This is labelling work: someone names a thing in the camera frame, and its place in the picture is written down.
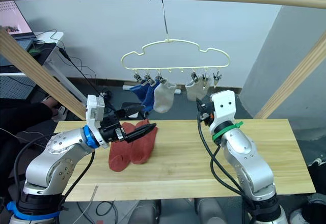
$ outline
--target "clothes hanger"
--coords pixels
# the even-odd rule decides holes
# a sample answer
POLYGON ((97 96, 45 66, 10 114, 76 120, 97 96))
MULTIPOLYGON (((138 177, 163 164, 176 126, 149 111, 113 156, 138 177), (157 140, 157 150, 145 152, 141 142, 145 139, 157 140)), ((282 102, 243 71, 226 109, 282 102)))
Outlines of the clothes hanger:
POLYGON ((122 56, 121 58, 121 64, 122 66, 127 69, 127 70, 133 70, 135 72, 139 71, 139 70, 168 70, 170 73, 172 72, 172 70, 174 69, 180 69, 181 72, 183 72, 183 69, 201 69, 201 68, 204 68, 205 70, 207 70, 208 68, 225 68, 225 67, 228 67, 231 63, 231 59, 230 59, 230 56, 224 52, 223 50, 220 50, 220 49, 217 49, 217 48, 213 48, 213 47, 209 47, 208 49, 206 50, 203 50, 200 48, 200 45, 196 42, 192 42, 192 41, 188 41, 188 40, 182 40, 182 39, 170 39, 169 38, 169 33, 168 33, 168 27, 167 27, 167 21, 166 21, 166 17, 165 17, 165 9, 164 9, 164 3, 163 3, 163 0, 162 1, 162 10, 163 10, 163 17, 164 17, 164 24, 165 24, 165 30, 166 30, 166 34, 167 34, 167 38, 163 41, 157 41, 157 42, 152 42, 152 43, 149 43, 149 44, 146 44, 142 47, 142 53, 138 53, 136 51, 132 51, 132 52, 129 52, 129 53, 126 53, 124 56, 122 56), (203 53, 207 53, 208 51, 212 50, 212 51, 216 51, 216 52, 219 52, 219 53, 222 53, 224 54, 227 59, 228 59, 228 62, 227 64, 224 64, 224 65, 217 65, 217 66, 187 66, 187 67, 156 67, 156 68, 129 68, 125 65, 125 58, 132 55, 132 54, 136 54, 138 56, 143 56, 145 54, 145 49, 147 47, 150 47, 150 46, 153 46, 153 45, 157 45, 157 44, 161 44, 161 43, 172 43, 172 42, 181 42, 181 43, 187 43, 187 44, 191 44, 191 45, 194 45, 197 47, 198 51, 199 52, 203 52, 203 53))

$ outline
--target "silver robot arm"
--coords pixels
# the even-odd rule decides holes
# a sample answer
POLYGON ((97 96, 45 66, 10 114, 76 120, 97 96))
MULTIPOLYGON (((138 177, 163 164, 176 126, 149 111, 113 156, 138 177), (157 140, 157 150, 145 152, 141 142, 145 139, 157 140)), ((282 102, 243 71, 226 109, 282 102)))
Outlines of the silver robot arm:
POLYGON ((156 126, 149 124, 129 134, 124 132, 119 119, 135 114, 142 108, 121 109, 104 118, 103 98, 88 95, 87 125, 51 137, 45 150, 29 164, 18 203, 10 202, 7 206, 14 212, 10 224, 54 223, 64 202, 62 193, 76 164, 84 156, 100 146, 107 148, 112 141, 131 142, 156 126))
POLYGON ((211 100, 211 104, 198 101, 200 118, 209 126, 214 142, 221 144, 245 196, 255 206, 254 210, 249 210, 256 216, 255 223, 287 224, 285 212, 277 200, 272 170, 257 152, 254 141, 240 130, 241 123, 234 122, 234 92, 215 93, 211 100))

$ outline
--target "blue tape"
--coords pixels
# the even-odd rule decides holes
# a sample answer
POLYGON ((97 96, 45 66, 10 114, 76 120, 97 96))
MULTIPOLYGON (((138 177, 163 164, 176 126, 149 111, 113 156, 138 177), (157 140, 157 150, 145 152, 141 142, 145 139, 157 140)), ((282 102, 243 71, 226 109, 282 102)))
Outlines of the blue tape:
POLYGON ((57 211, 57 212, 47 214, 47 215, 26 215, 26 214, 21 213, 17 209, 15 201, 9 202, 7 204, 7 209, 12 210, 14 212, 15 216, 17 216, 19 219, 22 219, 22 220, 45 220, 45 219, 54 218, 60 214, 60 211, 57 211))
POLYGON ((94 141, 94 139, 91 136, 90 128, 88 126, 84 126, 83 129, 84 129, 85 137, 87 138, 86 144, 93 149, 98 148, 98 145, 96 144, 96 142, 94 141))

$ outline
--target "white sock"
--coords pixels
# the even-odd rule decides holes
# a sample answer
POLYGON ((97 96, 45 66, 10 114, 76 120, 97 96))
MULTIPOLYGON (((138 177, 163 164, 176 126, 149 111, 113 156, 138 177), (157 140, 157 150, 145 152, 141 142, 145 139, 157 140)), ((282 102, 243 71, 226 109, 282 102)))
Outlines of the white sock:
POLYGON ((207 78, 207 83, 205 85, 205 81, 202 77, 198 78, 198 81, 191 81, 187 85, 185 85, 185 88, 187 90, 187 98, 190 101, 195 101, 196 98, 203 99, 205 95, 207 94, 207 91, 209 89, 210 79, 207 78))
POLYGON ((154 90, 154 110, 158 113, 166 113, 171 109, 176 85, 165 81, 154 90))

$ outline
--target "wooden tabletop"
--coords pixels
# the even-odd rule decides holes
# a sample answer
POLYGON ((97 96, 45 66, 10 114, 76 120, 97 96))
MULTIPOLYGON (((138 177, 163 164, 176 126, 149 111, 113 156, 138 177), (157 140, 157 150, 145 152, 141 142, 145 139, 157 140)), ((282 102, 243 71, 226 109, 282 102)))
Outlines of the wooden tabletop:
MULTIPOLYGON (((122 172, 108 167, 110 149, 96 149, 95 159, 68 201, 89 201, 98 185, 95 201, 174 199, 234 196, 220 185, 210 172, 210 158, 199 138, 195 120, 151 121, 158 133, 150 159, 141 165, 130 165, 122 172)), ((258 152, 271 167, 278 194, 312 193, 315 188, 288 120, 243 120, 242 131, 251 137, 258 152)), ((59 122, 55 132, 83 127, 84 121, 59 122)), ((212 151, 208 128, 203 132, 212 151)), ((90 160, 83 158, 76 166, 68 187, 76 180, 90 160)), ((224 159, 218 160, 235 177, 233 168, 224 159)), ((231 184, 216 167, 216 173, 231 184)))

